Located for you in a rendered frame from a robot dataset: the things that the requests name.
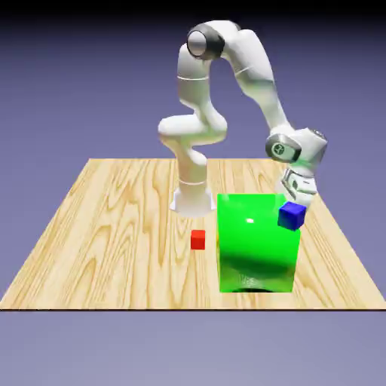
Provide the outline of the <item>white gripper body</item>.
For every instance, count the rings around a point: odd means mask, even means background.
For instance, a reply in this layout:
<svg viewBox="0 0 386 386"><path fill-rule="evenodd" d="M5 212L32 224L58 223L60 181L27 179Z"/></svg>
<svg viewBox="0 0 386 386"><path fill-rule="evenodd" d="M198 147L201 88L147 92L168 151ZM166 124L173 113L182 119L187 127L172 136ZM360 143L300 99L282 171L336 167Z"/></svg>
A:
<svg viewBox="0 0 386 386"><path fill-rule="evenodd" d="M280 180L280 188L288 201L304 207L309 207L317 194L313 177L301 176L289 168L285 170Z"/></svg>

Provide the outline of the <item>large green box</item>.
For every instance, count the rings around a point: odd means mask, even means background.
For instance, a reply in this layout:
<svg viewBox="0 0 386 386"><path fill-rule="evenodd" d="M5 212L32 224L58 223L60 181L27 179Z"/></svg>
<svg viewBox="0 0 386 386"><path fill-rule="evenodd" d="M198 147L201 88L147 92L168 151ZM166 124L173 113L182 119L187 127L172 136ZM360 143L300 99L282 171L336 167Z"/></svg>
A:
<svg viewBox="0 0 386 386"><path fill-rule="evenodd" d="M277 194L217 195L217 269L222 293L290 293L300 228L277 224L288 200Z"/></svg>

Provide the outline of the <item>small blue cube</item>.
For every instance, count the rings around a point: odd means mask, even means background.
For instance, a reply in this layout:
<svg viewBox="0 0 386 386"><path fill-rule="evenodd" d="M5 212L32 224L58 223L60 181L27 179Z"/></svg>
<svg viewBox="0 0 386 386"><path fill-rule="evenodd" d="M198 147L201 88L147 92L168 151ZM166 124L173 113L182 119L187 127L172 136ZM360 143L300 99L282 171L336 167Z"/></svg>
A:
<svg viewBox="0 0 386 386"><path fill-rule="evenodd" d="M287 201L278 211L277 224L282 227L295 231L299 229L305 221L307 207Z"/></svg>

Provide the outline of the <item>small red cube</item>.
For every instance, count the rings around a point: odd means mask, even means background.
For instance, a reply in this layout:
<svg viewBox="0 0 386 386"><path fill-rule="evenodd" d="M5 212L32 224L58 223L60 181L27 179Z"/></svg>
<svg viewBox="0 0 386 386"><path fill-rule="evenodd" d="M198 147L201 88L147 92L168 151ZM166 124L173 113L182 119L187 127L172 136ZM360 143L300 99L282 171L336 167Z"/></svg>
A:
<svg viewBox="0 0 386 386"><path fill-rule="evenodd" d="M204 250L205 240L206 240L205 230L193 229L191 231L191 249L192 250Z"/></svg>

